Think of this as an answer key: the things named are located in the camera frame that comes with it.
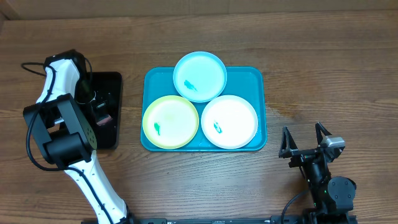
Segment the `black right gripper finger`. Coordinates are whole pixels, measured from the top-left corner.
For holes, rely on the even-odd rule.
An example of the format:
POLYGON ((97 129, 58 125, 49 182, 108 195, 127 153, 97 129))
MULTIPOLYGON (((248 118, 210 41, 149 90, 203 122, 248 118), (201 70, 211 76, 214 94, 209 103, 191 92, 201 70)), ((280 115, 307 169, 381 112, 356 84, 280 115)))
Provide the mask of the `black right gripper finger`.
POLYGON ((282 128, 282 142, 279 150, 279 158, 289 158, 298 154, 298 147, 288 130, 288 127, 282 128))
POLYGON ((321 122, 317 122, 315 124, 315 131, 317 135, 317 143, 320 144, 323 141, 325 136, 331 135, 331 133, 321 124, 321 122))

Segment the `white plate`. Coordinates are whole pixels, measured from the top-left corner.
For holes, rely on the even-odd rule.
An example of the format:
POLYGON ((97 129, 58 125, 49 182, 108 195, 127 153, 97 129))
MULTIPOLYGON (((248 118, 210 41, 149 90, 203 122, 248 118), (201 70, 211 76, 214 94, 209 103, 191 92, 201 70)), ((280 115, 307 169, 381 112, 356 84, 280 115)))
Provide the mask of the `white plate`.
POLYGON ((211 100, 202 112, 205 137, 222 149, 238 149, 256 135, 259 120, 254 107, 244 98, 223 95, 211 100))

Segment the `yellow-green plate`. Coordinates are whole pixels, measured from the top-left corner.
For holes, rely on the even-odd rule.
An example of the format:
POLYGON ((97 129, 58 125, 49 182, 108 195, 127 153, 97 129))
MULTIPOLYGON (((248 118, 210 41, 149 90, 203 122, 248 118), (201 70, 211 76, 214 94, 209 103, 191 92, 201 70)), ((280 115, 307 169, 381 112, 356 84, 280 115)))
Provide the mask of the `yellow-green plate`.
POLYGON ((197 109, 187 99, 167 95, 145 110, 142 128, 145 137, 161 149, 178 149, 188 144, 199 127, 197 109))

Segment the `light blue plate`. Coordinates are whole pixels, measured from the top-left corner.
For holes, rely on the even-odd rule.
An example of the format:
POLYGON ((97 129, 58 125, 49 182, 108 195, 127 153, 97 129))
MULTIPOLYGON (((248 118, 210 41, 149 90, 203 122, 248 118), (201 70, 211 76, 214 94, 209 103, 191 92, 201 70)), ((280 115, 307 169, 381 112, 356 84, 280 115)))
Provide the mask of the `light blue plate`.
POLYGON ((196 51, 177 62, 172 78, 175 89, 182 97, 195 103, 205 103, 223 92, 228 73, 216 55, 196 51))

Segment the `black and orange sponge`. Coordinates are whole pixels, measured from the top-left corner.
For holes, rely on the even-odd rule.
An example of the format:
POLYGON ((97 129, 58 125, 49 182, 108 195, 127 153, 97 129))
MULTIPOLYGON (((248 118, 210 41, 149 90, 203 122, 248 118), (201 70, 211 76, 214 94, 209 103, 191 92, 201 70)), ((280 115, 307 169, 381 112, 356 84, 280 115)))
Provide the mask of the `black and orange sponge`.
POLYGON ((97 120, 96 120, 96 124, 98 126, 103 126, 105 124, 107 124, 108 122, 112 121, 112 117, 109 114, 105 114, 103 116, 100 116, 97 120))

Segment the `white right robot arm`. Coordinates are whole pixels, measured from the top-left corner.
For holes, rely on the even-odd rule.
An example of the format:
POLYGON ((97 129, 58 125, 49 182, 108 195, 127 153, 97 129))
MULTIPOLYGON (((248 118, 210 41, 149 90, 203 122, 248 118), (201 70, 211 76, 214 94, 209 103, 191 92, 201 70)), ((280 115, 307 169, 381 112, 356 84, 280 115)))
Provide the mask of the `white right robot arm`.
POLYGON ((288 127, 282 128, 280 158, 289 158, 289 167, 298 167, 306 180, 308 189, 292 198, 284 207, 276 223, 301 224, 354 224, 356 216, 349 212, 354 209, 356 183, 342 176, 332 177, 328 164, 338 158, 346 144, 340 136, 334 136, 319 122, 315 124, 317 147, 298 149, 288 127), (287 216, 288 207, 299 197, 310 193, 313 208, 306 208, 301 215, 287 216))

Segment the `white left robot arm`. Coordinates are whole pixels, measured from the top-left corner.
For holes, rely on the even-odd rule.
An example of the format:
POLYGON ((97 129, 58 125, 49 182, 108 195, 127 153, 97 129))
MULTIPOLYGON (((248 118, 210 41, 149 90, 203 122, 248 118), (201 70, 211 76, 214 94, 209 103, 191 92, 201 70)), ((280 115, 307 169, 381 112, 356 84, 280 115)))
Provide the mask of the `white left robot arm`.
POLYGON ((119 142, 122 76, 93 72, 74 49, 42 62, 46 77, 36 103, 24 108, 30 161, 41 170, 66 173, 96 213, 96 223, 136 223, 98 160, 99 149, 119 142))

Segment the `black plastic tray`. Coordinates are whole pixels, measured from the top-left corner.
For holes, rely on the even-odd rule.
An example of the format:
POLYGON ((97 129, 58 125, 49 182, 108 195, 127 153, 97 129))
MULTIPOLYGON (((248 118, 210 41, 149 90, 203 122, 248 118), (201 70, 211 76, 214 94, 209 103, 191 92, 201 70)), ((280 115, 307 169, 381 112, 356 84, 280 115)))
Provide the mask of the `black plastic tray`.
POLYGON ((78 81, 75 101, 93 129, 98 149, 116 149, 119 142, 119 127, 123 80, 118 72, 86 72, 78 81), (106 101, 112 121, 98 126, 90 113, 90 103, 106 101))

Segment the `teal plastic tray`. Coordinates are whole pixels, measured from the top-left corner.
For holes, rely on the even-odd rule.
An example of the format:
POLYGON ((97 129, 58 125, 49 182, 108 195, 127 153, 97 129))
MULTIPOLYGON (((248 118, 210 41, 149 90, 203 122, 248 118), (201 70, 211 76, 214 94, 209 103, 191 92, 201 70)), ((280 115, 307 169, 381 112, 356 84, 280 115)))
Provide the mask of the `teal plastic tray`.
MULTIPOLYGON (((262 149, 267 142, 266 104, 264 97, 264 82, 262 73, 250 66, 226 68, 228 77, 222 95, 236 95, 244 98, 254 108, 258 118, 257 133, 245 146, 235 149, 236 152, 250 152, 262 149)), ((156 99, 177 95, 173 82, 173 67, 155 67, 147 72, 144 78, 142 112, 156 99)), ((195 137, 176 152, 225 152, 225 149, 212 144, 203 134, 201 128, 195 137)))

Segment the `cardboard back panel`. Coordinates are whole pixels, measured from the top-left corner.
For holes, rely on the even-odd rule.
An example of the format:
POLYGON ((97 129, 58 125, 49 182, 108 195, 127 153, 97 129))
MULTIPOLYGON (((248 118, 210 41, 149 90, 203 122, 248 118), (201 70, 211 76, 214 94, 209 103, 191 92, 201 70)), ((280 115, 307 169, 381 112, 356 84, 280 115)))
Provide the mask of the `cardboard back panel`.
POLYGON ((397 0, 4 0, 10 20, 397 9, 397 0))

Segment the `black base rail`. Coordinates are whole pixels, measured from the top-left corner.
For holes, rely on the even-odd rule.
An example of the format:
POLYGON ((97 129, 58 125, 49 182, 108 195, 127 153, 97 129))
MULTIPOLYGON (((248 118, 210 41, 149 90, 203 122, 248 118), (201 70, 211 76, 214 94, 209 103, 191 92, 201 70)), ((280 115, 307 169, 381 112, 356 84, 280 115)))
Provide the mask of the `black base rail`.
MULTIPOLYGON (((232 219, 183 219, 183 220, 167 220, 166 218, 146 218, 146 219, 138 219, 134 221, 134 223, 140 224, 280 224, 281 223, 280 215, 273 215, 269 218, 232 218, 232 219)), ((98 223, 94 220, 82 221, 81 224, 94 224, 98 223)), ((299 215, 287 215, 284 217, 284 223, 286 224, 302 224, 302 223, 310 223, 309 221, 305 221, 299 215)), ((338 221, 326 221, 320 220, 317 223, 353 223, 357 224, 358 221, 356 216, 349 216, 347 221, 338 220, 338 221)))

